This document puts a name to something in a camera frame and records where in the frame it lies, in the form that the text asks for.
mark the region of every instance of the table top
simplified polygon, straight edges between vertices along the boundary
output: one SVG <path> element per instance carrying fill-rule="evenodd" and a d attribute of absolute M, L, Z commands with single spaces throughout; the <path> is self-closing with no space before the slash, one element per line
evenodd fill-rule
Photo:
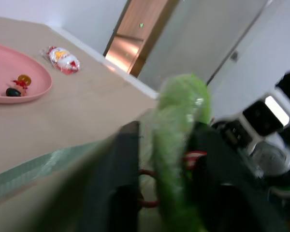
<path fill-rule="evenodd" d="M 106 138 L 155 101 L 49 27 L 0 18 L 0 44 L 42 64 L 53 87 L 40 99 L 0 104 L 0 173 L 59 148 Z M 65 75 L 40 55 L 48 46 L 69 50 L 81 62 Z"/>

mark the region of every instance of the candy wrapper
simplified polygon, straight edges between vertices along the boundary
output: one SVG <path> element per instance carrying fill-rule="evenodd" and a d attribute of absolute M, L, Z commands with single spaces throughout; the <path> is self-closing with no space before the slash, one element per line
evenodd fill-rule
<path fill-rule="evenodd" d="M 80 62 L 68 50 L 62 47 L 51 46 L 41 52 L 42 56 L 52 65 L 65 74 L 72 74 L 79 70 Z"/>

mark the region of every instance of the plastic wrap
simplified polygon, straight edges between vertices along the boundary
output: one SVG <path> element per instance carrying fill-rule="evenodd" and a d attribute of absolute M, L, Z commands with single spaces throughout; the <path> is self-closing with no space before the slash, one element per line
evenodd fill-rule
<path fill-rule="evenodd" d="M 182 159 L 194 122 L 210 116 L 206 85 L 193 75 L 169 79 L 154 116 L 153 161 L 160 212 L 173 232 L 206 231 L 186 194 Z"/>
<path fill-rule="evenodd" d="M 50 46 L 41 52 L 42 56 L 65 74 L 79 71 L 80 62 L 68 50 L 62 47 Z"/>

